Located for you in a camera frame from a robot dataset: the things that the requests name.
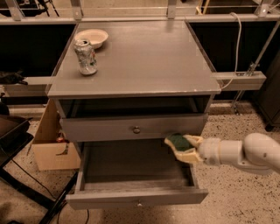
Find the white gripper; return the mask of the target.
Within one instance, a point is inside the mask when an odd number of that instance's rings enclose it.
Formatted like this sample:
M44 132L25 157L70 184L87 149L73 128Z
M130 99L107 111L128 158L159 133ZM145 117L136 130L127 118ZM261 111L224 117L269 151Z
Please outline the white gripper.
M168 137L164 140L178 161L188 164L204 161L207 165L242 167L244 159L242 141L219 138L204 139L202 136L192 135L184 135L184 138L192 145L190 150L176 151L171 147Z

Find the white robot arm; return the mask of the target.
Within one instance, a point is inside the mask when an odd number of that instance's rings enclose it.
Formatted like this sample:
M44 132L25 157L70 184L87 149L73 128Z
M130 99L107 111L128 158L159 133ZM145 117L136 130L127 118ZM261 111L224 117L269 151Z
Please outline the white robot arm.
M260 175L280 173L280 144L264 134L251 133L241 141L172 134L164 143L183 163L231 165L241 171Z

